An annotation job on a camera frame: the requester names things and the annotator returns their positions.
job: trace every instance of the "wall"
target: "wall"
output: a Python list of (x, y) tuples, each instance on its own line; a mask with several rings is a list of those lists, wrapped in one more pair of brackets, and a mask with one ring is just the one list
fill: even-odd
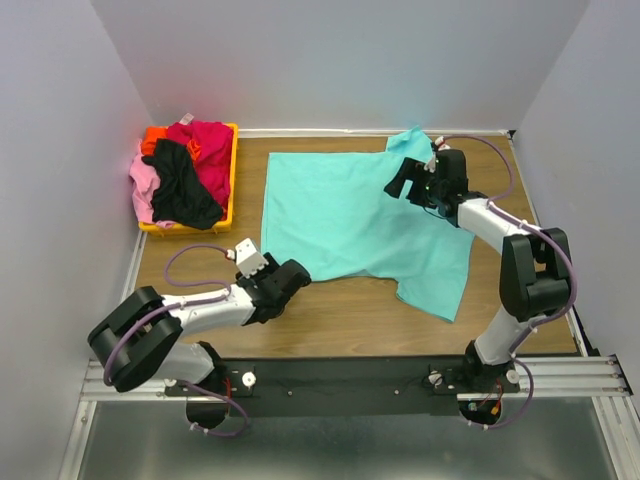
[(569, 234), (586, 332), (620, 356), (636, 391), (638, 19), (637, 0), (593, 0), (515, 136), (540, 218)]
[(4, 1), (0, 44), (0, 478), (53, 479), (133, 248), (150, 119), (89, 2)]
[(516, 128), (587, 0), (92, 0), (159, 123)]

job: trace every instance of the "black cloth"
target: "black cloth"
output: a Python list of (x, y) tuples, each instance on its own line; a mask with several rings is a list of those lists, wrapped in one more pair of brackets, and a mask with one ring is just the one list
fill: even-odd
[(158, 139), (153, 156), (142, 161), (156, 169), (160, 187), (153, 192), (153, 221), (172, 220), (206, 230), (222, 218), (222, 207), (198, 180), (187, 147)]

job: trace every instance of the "turquoise cloth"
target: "turquoise cloth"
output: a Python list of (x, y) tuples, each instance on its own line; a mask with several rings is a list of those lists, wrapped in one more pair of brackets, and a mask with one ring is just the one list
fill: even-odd
[(384, 193), (405, 156), (431, 158), (419, 128), (389, 138), (382, 153), (270, 154), (262, 250), (297, 260), (314, 281), (393, 278), (400, 300), (453, 322), (473, 235), (411, 205), (409, 182), (400, 199)]

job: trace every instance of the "magenta cloth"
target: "magenta cloth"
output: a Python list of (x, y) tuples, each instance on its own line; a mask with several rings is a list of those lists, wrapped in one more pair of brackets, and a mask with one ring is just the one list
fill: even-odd
[[(153, 192), (160, 186), (160, 177), (156, 173), (155, 168), (147, 165), (142, 161), (142, 152), (140, 151), (140, 142), (138, 142), (138, 151), (133, 157), (131, 167), (129, 168), (129, 176), (133, 179), (133, 209), (136, 211), (138, 221), (144, 223), (153, 223), (153, 207), (151, 199)], [(175, 222), (161, 221), (157, 222), (161, 228), (169, 228)]]
[(194, 120), (189, 125), (174, 123), (167, 129), (167, 138), (182, 145), (194, 140), (200, 146), (200, 155), (193, 159), (198, 179), (226, 211), (231, 193), (233, 129), (220, 122)]

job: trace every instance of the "wooden tabletop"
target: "wooden tabletop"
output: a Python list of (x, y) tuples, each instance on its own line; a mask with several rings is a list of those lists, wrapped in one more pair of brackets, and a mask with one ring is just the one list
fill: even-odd
[[(504, 137), (492, 140), (508, 153), (513, 164), (507, 140)], [(505, 166), (489, 148), (471, 140), (450, 143), (466, 154), (470, 189), (487, 195), (504, 191), (508, 185)], [(260, 242), (270, 152), (379, 152), (385, 144), (386, 138), (381, 137), (241, 139), (232, 231), (217, 235), (149, 236), (137, 286), (153, 285), (160, 294), (207, 291), (208, 287), (176, 288), (164, 281), (162, 271), (172, 254), (196, 242), (224, 247), (233, 247), (247, 237)], [(498, 203), (518, 217), (533, 220), (519, 178), (514, 193)], [(178, 259), (171, 273), (180, 281), (232, 280), (235, 268), (213, 250), (198, 250)], [(476, 238), (469, 280), (453, 324), (398, 300), (393, 280), (344, 278), (304, 288), (281, 317), (265, 325), (220, 328), (186, 340), (208, 341), (226, 357), (460, 354), (469, 341), (484, 331), (500, 305), (499, 273), (500, 256)], [(541, 327), (521, 351), (574, 352), (567, 322), (558, 320)]]

